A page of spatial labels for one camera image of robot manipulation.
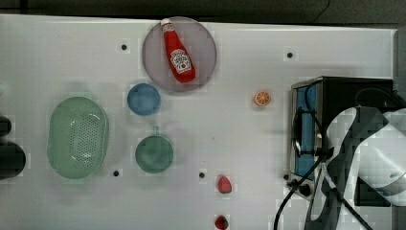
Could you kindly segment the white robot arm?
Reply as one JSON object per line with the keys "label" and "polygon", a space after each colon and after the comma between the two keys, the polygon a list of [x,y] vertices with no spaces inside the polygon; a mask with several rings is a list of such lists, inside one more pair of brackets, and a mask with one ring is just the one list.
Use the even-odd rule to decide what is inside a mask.
{"label": "white robot arm", "polygon": [[328,125],[327,146],[332,153],[319,167],[304,230],[373,230],[355,203],[359,180],[390,204],[405,205],[403,108],[348,108]]}

